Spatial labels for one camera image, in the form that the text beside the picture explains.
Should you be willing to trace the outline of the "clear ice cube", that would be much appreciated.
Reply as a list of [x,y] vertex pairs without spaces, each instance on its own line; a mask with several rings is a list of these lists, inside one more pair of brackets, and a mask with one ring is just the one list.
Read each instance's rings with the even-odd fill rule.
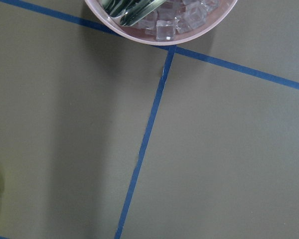
[[156,40],[170,41],[174,40],[175,21],[174,20],[158,20],[156,22]]

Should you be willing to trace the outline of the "pink bowl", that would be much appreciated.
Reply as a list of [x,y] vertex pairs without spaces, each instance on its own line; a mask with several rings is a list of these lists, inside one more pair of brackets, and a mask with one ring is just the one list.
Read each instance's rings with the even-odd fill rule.
[[87,0],[92,13],[115,33],[135,42],[169,46],[213,29],[235,0]]

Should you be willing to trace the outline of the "metal ice scoop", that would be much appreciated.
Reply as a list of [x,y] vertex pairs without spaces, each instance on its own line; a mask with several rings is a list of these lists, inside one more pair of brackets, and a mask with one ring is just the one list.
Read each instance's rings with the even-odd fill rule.
[[101,0],[106,14],[116,24],[130,27],[160,7],[165,0]]

